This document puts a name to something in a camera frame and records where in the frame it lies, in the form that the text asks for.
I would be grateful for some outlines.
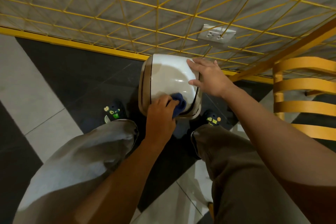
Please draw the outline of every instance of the shoe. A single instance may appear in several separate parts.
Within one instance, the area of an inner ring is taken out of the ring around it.
[[[105,123],[119,119],[127,119],[124,105],[120,100],[117,99],[114,100],[110,105],[104,107],[104,115]]]

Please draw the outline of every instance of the wall socket plate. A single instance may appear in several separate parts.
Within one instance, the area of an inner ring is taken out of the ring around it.
[[[209,30],[199,33],[198,38],[220,44],[226,44],[236,34],[236,30],[230,27],[221,37],[221,34],[225,31],[227,26],[213,27],[213,25],[204,24],[202,31],[207,29]]]

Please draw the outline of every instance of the yellow wire grid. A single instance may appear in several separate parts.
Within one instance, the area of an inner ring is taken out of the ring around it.
[[[0,0],[2,27],[135,54],[205,57],[234,72],[271,58],[335,16],[335,0]],[[237,33],[227,46],[212,46],[197,39],[203,24]],[[303,55],[334,59],[335,41]],[[311,71],[283,76],[333,80]]]

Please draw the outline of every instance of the cleaning rag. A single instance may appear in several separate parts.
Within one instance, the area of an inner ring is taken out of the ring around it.
[[[187,106],[187,101],[184,100],[183,96],[181,93],[174,93],[170,95],[173,100],[178,100],[179,104],[175,107],[174,112],[173,112],[173,118],[178,116],[181,112],[184,111],[184,109]]]

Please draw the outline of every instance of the tiled floor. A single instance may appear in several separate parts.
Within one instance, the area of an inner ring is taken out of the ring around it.
[[[0,45],[0,129],[4,135],[0,202],[8,202],[0,210],[0,221],[10,223],[41,164],[71,138],[103,124],[103,107],[111,100],[119,98],[124,103],[139,127],[140,143],[145,134],[145,117],[137,105],[142,62],[4,35],[0,35]],[[271,85],[247,81],[237,85],[271,108]],[[223,127],[239,127],[224,101],[204,94],[202,111],[209,108],[223,117]],[[289,118],[300,121],[302,117]],[[212,200],[212,182],[205,163],[193,157],[185,136],[188,129],[188,122],[178,122],[150,172],[133,223],[211,222],[207,202]]]

